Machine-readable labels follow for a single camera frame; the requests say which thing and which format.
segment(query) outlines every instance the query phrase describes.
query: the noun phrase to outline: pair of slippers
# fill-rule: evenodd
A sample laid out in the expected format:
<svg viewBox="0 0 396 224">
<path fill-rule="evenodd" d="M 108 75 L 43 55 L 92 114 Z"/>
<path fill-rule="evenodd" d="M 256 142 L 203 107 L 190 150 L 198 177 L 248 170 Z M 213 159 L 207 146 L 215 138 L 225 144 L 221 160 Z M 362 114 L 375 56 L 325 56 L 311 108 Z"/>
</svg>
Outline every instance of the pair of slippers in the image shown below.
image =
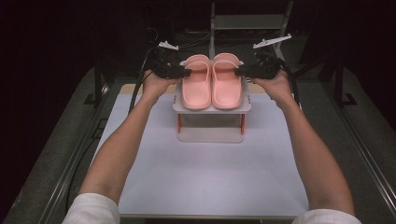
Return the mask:
<svg viewBox="0 0 396 224">
<path fill-rule="evenodd" d="M 242 102 L 241 77 L 235 75 L 239 59 L 231 53 L 218 54 L 213 64 L 203 54 L 193 55 L 184 66 L 191 70 L 182 80 L 182 103 L 190 110 L 213 105 L 217 109 L 235 109 Z"/>
</svg>

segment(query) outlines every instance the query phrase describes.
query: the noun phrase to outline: person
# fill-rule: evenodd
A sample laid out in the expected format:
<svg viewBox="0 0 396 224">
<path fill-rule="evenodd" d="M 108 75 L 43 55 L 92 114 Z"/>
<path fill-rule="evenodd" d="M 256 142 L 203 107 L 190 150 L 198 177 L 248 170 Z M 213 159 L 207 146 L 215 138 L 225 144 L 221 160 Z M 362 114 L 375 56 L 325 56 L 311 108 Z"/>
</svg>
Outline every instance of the person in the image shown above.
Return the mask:
<svg viewBox="0 0 396 224">
<path fill-rule="evenodd" d="M 143 94 L 120 127 L 111 134 L 92 162 L 64 223 L 119 223 L 117 204 L 134 164 L 149 112 L 169 85 L 180 81 L 145 73 Z M 279 70 L 271 80 L 252 79 L 283 111 L 298 172 L 304 183 L 309 211 L 293 223 L 360 223 L 352 196 L 330 150 L 295 103 L 287 74 Z"/>
</svg>

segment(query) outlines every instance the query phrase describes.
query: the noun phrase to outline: white sleeve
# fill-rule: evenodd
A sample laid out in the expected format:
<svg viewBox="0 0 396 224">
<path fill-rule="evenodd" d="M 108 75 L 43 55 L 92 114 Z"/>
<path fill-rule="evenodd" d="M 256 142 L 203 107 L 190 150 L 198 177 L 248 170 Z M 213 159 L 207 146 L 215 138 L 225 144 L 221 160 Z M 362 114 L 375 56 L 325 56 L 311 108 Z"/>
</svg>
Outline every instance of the white sleeve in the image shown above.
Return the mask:
<svg viewBox="0 0 396 224">
<path fill-rule="evenodd" d="M 63 223 L 120 223 L 120 212 L 106 196 L 84 193 L 73 201 Z"/>
<path fill-rule="evenodd" d="M 307 211 L 294 219 L 292 224 L 361 224 L 352 215 L 331 209 L 315 209 Z"/>
</svg>

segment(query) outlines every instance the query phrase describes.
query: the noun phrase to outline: forearm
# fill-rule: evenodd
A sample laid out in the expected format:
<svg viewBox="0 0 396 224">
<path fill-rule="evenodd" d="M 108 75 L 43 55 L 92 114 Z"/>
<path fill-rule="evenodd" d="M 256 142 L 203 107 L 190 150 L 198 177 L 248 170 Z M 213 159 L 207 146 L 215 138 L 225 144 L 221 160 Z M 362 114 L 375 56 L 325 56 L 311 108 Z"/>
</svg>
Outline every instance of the forearm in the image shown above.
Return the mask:
<svg viewBox="0 0 396 224">
<path fill-rule="evenodd" d="M 98 151 L 80 194 L 99 193 L 118 203 L 155 100 L 142 98 Z"/>
<path fill-rule="evenodd" d="M 337 162 L 299 106 L 290 99 L 281 108 L 310 209 L 329 208 L 354 215 L 349 187 Z"/>
</svg>

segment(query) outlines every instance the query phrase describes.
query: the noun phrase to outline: small white table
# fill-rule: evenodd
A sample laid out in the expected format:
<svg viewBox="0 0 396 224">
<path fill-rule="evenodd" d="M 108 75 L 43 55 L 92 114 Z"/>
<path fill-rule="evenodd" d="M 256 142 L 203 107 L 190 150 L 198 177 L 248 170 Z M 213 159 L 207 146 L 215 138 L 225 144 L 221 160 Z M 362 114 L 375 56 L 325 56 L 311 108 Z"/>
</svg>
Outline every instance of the small white table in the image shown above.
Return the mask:
<svg viewBox="0 0 396 224">
<path fill-rule="evenodd" d="M 267 94 L 250 94 L 245 139 L 228 144 L 180 142 L 173 100 L 165 94 L 151 111 L 120 198 L 122 217 L 292 219 L 307 211 L 286 121 Z M 98 148 L 130 101 L 119 94 Z"/>
</svg>

